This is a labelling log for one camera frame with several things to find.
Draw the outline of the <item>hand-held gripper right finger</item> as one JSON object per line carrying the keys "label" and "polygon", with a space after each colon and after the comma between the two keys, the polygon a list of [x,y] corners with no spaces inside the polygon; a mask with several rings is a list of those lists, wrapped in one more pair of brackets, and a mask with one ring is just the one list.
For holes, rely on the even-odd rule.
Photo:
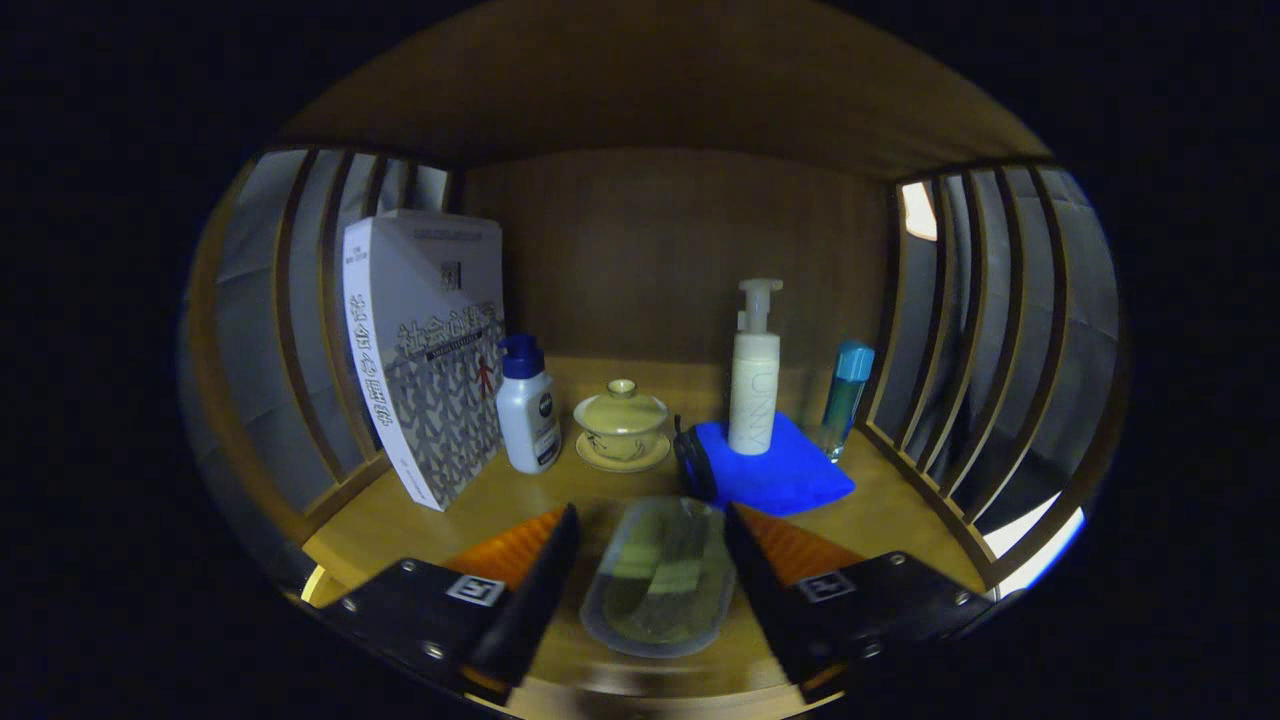
{"label": "hand-held gripper right finger", "polygon": [[739,584],[808,703],[852,696],[970,635],[997,603],[895,550],[864,557],[744,503],[724,509]]}

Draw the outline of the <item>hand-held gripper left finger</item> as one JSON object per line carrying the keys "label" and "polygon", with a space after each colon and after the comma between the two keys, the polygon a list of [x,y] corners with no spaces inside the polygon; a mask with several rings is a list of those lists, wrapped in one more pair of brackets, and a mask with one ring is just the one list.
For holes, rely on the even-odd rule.
{"label": "hand-held gripper left finger", "polygon": [[397,559],[317,618],[434,688],[506,703],[532,666],[580,542],[579,510],[564,503],[444,562]]}

